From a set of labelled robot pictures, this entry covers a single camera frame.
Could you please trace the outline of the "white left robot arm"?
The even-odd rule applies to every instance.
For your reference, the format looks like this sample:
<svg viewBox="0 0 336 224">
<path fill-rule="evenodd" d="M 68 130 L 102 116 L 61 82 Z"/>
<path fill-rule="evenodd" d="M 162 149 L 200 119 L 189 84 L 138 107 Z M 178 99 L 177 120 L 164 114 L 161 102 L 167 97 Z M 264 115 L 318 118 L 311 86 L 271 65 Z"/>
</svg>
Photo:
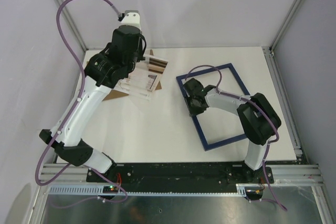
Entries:
<svg viewBox="0 0 336 224">
<path fill-rule="evenodd" d="M 115 29 L 112 41 L 89 59 L 79 96 L 72 100 L 59 123 L 39 134 L 61 159 L 73 166 L 85 165 L 98 171 L 98 176 L 105 182 L 115 178 L 113 161 L 87 144 L 82 133 L 99 104 L 119 80 L 127 78 L 135 65 L 144 60 L 144 45 L 145 39 L 139 28 L 121 25 Z"/>
</svg>

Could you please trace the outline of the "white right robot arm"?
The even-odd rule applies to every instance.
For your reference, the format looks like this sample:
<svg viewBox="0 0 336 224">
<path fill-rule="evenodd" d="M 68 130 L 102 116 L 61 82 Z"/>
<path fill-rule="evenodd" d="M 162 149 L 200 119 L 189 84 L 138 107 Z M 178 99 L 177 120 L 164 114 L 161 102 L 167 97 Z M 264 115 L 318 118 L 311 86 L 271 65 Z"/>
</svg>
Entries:
<svg viewBox="0 0 336 224">
<path fill-rule="evenodd" d="M 191 78 L 183 84 L 185 101 L 191 116 L 208 108 L 221 109 L 236 115 L 249 140 L 240 176 L 249 183 L 261 177 L 260 168 L 265 165 L 269 145 L 279 140 L 281 119 L 262 93 L 237 95 L 222 91 L 214 85 L 203 86 Z"/>
</svg>

